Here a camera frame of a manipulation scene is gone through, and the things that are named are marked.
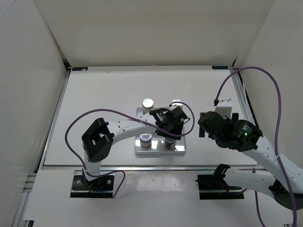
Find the blue label white jar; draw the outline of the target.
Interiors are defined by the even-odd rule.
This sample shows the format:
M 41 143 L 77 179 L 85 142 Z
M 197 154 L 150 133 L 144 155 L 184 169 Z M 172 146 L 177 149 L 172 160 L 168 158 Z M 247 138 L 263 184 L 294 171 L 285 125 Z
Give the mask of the blue label white jar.
M 142 109 L 143 113 L 148 113 L 150 112 L 154 107 L 154 101 L 151 98 L 145 98 L 142 101 Z
M 183 104 L 180 99 L 173 99 L 170 103 L 170 106 L 179 106 L 181 109 L 183 108 Z

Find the dark spice jar silver lid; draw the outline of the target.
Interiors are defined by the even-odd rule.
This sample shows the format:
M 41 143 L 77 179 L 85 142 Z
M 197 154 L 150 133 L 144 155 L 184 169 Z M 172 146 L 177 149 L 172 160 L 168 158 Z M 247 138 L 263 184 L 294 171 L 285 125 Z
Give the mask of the dark spice jar silver lid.
M 165 138 L 164 146 L 166 149 L 174 150 L 176 145 L 176 140 L 171 138 Z

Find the red label spice jar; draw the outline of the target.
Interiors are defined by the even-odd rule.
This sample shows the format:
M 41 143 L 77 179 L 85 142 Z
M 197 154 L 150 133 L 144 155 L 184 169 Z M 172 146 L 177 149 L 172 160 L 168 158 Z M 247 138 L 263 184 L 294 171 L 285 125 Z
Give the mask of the red label spice jar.
M 140 145 L 142 148 L 150 148 L 152 146 L 152 135 L 148 133 L 141 134 Z

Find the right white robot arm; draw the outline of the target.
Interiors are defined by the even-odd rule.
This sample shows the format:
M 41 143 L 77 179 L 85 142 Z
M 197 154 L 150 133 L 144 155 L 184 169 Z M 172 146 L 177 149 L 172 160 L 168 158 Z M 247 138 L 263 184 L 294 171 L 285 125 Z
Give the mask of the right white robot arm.
M 269 174 L 259 175 L 220 164 L 206 182 L 211 187 L 245 187 L 273 198 L 290 210 L 303 208 L 303 170 L 274 146 L 262 131 L 246 120 L 223 118 L 209 111 L 200 116 L 200 128 L 221 148 L 236 150 L 264 167 Z

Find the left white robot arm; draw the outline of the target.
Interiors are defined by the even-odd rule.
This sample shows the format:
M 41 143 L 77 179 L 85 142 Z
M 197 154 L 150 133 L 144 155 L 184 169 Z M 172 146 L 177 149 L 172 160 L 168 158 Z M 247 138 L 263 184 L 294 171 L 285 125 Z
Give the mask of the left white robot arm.
M 103 118 L 96 119 L 81 137 L 85 151 L 83 184 L 88 189 L 98 186 L 101 161 L 107 158 L 114 144 L 141 134 L 180 140 L 184 123 L 188 119 L 180 106 L 155 109 L 125 121 L 106 122 Z

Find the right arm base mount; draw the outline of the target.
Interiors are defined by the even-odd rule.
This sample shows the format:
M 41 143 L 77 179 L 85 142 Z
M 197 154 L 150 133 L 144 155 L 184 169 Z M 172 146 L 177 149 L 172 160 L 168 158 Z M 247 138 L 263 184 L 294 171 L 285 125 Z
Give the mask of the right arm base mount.
M 196 179 L 200 200 L 242 200 L 244 190 L 239 186 L 229 186 L 222 178 L 213 175 L 198 175 Z

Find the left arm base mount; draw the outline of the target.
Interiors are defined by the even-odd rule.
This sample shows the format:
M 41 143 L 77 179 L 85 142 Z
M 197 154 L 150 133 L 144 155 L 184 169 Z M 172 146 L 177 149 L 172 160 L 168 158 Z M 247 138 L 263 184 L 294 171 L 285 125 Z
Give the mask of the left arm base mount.
M 113 172 L 88 181 L 84 173 L 76 173 L 71 183 L 71 198 L 112 199 L 114 195 L 115 175 Z

